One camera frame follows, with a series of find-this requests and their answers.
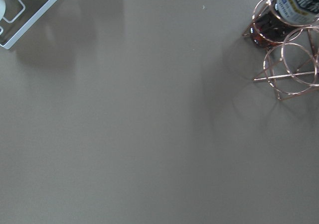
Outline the tea bottle far left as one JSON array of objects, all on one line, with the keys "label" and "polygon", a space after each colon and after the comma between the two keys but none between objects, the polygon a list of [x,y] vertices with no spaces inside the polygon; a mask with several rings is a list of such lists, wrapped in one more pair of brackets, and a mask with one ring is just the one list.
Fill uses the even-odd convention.
[{"label": "tea bottle far left", "polygon": [[282,43],[298,27],[319,19],[319,0],[265,0],[265,7],[254,15],[249,28],[251,40],[269,48]]}]

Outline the white cup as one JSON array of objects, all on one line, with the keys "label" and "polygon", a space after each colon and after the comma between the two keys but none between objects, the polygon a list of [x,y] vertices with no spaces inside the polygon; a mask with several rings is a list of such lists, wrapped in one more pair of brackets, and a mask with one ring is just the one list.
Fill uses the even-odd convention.
[{"label": "white cup", "polygon": [[3,19],[6,10],[5,0],[0,0],[0,20]]}]

